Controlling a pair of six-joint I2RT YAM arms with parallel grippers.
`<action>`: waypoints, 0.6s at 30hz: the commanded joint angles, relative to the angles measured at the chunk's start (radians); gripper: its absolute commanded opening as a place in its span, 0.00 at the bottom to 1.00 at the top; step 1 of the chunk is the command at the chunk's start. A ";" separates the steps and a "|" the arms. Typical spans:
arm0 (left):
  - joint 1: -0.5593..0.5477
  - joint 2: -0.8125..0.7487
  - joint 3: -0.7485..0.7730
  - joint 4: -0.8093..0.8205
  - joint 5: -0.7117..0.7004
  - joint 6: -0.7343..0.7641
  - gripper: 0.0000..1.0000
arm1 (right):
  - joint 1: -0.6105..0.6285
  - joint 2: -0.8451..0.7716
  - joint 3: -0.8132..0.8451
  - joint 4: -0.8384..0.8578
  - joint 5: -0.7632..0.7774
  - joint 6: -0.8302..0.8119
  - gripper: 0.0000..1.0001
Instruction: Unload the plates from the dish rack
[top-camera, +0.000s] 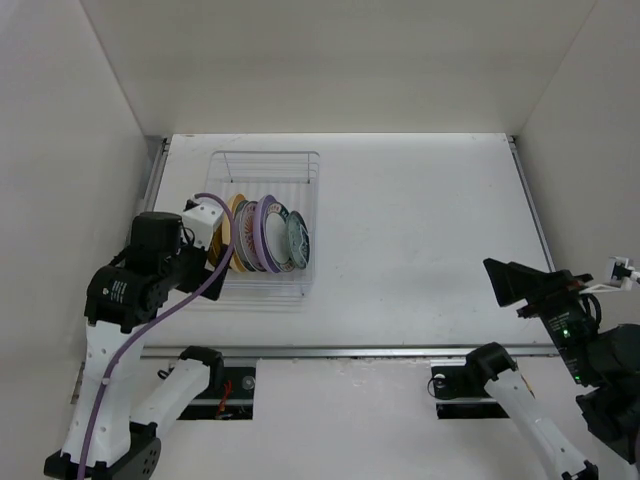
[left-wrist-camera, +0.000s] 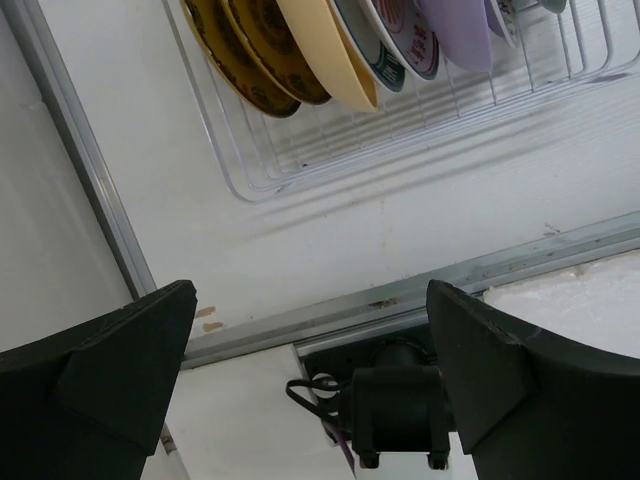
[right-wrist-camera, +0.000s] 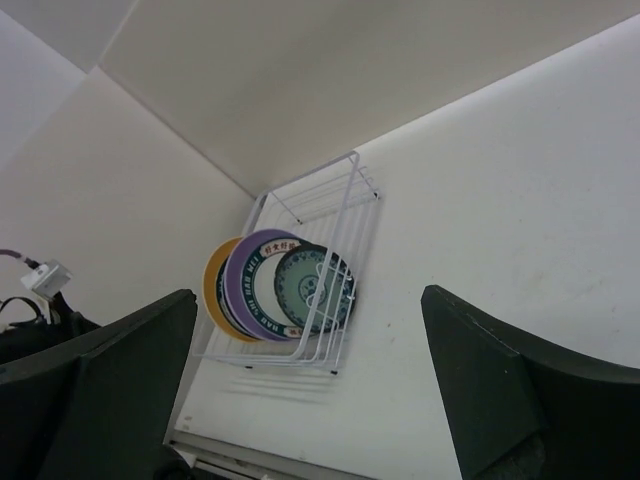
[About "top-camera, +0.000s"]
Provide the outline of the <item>white plate green lettered rim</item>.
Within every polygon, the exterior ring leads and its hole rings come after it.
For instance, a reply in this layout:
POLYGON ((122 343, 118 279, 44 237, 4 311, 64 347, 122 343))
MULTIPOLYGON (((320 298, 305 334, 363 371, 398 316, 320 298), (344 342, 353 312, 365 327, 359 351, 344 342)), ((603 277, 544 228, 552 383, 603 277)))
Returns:
POLYGON ((294 269, 289 251, 287 236, 287 219, 289 212, 278 201, 271 202, 266 209, 264 221, 264 238, 268 253, 280 272, 294 269))

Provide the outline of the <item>lavender purple plate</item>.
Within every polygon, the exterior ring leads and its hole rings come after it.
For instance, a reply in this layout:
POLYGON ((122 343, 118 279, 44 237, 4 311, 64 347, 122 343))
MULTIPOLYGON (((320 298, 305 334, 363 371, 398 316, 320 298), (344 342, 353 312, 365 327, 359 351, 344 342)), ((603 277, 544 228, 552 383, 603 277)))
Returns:
POLYGON ((275 261, 271 258, 271 255, 268 252, 264 233, 267 209, 274 201, 275 198, 270 194, 263 196, 257 202, 253 218, 253 237, 256 254, 264 270, 269 273, 280 272, 280 269, 277 267, 275 261))

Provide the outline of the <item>yellow brown patterned plate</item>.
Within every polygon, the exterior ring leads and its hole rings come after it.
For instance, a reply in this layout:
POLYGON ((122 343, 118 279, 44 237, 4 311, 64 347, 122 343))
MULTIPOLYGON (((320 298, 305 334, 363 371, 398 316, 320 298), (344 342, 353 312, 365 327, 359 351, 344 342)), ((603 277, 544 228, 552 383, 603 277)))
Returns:
POLYGON ((223 255, 224 253, 222 252, 222 227, 218 227, 214 232, 214 235, 212 237, 212 240, 209 246, 208 254, 207 254, 207 260, 209 265, 212 268, 215 268, 218 265, 218 260, 223 255))

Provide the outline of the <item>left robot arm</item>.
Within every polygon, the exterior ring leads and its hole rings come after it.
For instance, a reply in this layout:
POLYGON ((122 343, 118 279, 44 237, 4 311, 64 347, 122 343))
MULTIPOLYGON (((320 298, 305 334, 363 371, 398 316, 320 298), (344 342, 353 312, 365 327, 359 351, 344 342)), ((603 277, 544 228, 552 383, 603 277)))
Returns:
POLYGON ((199 394, 224 382, 220 352, 189 346, 147 399, 132 405, 144 335, 167 318, 173 290, 189 300, 218 299, 230 251, 209 271, 208 248, 224 208, 189 204, 180 214, 143 212, 128 245, 93 276, 86 291, 86 358, 76 407, 62 448, 44 463, 53 479, 148 479, 162 438, 199 394))

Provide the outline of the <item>teal patterned small plate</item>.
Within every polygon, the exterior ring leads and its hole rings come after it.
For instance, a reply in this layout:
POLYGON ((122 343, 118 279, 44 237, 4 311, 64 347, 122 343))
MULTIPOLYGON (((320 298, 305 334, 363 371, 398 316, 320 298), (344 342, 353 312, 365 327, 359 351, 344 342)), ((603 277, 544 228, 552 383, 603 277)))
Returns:
POLYGON ((306 269, 310 259, 310 240, 304 219, 298 211, 289 214, 286 235, 291 260, 298 269, 306 269))

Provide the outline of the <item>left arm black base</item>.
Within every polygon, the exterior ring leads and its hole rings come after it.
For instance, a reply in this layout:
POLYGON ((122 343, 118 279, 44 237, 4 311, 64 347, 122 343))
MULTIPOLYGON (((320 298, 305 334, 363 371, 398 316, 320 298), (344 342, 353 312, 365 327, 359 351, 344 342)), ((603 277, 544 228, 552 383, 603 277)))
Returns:
POLYGON ((208 387, 192 400, 179 420, 251 420, 253 418, 256 368, 226 367, 219 388, 208 387))

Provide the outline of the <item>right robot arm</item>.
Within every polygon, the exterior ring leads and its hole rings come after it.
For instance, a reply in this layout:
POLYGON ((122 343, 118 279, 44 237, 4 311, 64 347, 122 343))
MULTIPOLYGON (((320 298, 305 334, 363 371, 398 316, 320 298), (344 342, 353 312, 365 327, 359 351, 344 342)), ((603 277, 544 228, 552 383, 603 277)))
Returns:
MULTIPOLYGON (((483 265, 498 304, 519 301, 522 318, 538 318, 573 381, 588 388, 576 403, 588 431, 632 466, 639 464, 639 327, 620 324, 601 330, 603 292, 629 291, 639 271, 624 257, 613 257, 608 280, 596 284, 589 274, 543 272, 492 258, 483 265)), ((487 393, 514 422, 550 479, 596 479, 589 461, 543 412, 518 366, 496 342, 471 351, 463 369, 465 386, 487 393)))

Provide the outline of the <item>beige tan plate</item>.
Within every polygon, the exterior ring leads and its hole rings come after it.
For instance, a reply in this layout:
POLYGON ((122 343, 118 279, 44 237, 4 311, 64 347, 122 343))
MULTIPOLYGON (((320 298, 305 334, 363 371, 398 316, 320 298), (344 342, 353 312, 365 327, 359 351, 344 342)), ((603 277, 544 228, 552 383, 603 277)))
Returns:
POLYGON ((232 256, 229 262, 229 266, 232 270, 237 273, 245 273, 246 268, 242 264, 236 250, 236 244, 232 242, 232 229, 236 225, 235 223, 235 213, 239 206, 239 204, 245 200, 245 196, 243 194, 237 193, 232 195, 227 201, 227 206, 229 207, 232 215, 231 218, 225 217, 222 222, 222 243, 229 248, 233 248, 232 256))

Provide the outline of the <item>orange sunburst plate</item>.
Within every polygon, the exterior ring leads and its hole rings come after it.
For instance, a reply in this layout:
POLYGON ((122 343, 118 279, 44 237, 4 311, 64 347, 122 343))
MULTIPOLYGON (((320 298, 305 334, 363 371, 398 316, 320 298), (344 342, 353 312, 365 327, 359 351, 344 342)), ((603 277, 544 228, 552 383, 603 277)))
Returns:
POLYGON ((254 216, 256 212, 257 202, 248 201, 242 214, 242 246, 246 255, 247 262, 256 272, 264 272, 265 269, 261 264, 255 246, 254 240, 254 216))

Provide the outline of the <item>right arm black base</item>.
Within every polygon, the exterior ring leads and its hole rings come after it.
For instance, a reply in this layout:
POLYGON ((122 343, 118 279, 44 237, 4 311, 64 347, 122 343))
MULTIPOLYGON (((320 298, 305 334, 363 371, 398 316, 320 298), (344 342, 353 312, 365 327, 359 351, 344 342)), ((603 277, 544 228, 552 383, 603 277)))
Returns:
POLYGON ((439 420, 506 419, 509 415, 462 365, 431 367, 428 393, 435 399, 439 420))

